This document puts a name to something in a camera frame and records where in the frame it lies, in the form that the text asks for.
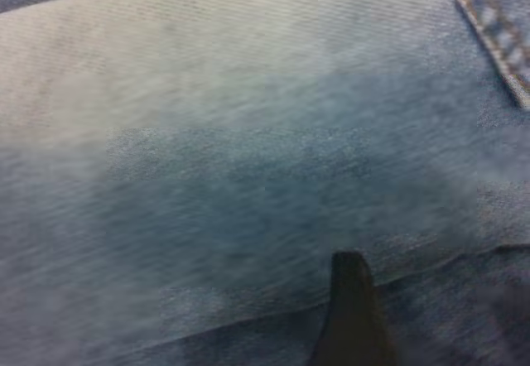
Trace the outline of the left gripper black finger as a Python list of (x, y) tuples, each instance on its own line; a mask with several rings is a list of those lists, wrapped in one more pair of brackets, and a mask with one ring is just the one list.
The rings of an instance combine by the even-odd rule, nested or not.
[(372, 273), (359, 252), (331, 259), (330, 302), (310, 366), (396, 365)]

